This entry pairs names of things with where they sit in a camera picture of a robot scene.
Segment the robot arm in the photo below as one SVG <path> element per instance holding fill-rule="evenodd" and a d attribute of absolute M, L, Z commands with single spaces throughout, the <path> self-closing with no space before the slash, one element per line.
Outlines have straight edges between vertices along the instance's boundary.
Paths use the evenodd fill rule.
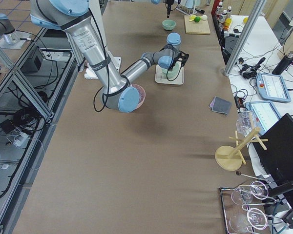
<path fill-rule="evenodd" d="M 161 2 L 163 2 L 166 6 L 167 18 L 169 19 L 170 13 L 171 13 L 171 8 L 174 5 L 174 0 L 151 0 L 151 3 L 153 3 L 153 4 L 159 4 Z"/>
<path fill-rule="evenodd" d="M 99 92 L 104 107 L 123 113 L 134 111 L 139 92 L 131 83 L 152 65 L 172 69 L 177 62 L 185 65 L 189 55 L 180 50 L 181 37 L 170 33 L 167 44 L 158 52 L 144 53 L 139 60 L 119 73 L 102 39 L 102 30 L 92 25 L 102 20 L 100 12 L 93 14 L 87 0 L 32 0 L 32 22 L 40 27 L 61 30 L 69 34 L 79 51 L 103 84 Z"/>

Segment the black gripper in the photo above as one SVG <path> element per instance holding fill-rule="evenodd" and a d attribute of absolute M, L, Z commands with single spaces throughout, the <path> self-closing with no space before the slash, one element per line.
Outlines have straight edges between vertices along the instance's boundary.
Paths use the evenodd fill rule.
<path fill-rule="evenodd" d="M 175 66 L 176 63 L 180 62 L 180 65 L 179 65 L 180 68 L 184 67 L 188 58 L 189 58 L 189 54 L 187 54 L 183 51 L 179 51 L 178 55 L 173 60 L 173 66 Z"/>
<path fill-rule="evenodd" d="M 166 0 L 166 4 L 167 4 L 167 18 L 169 19 L 171 6 L 173 5 L 173 0 Z"/>

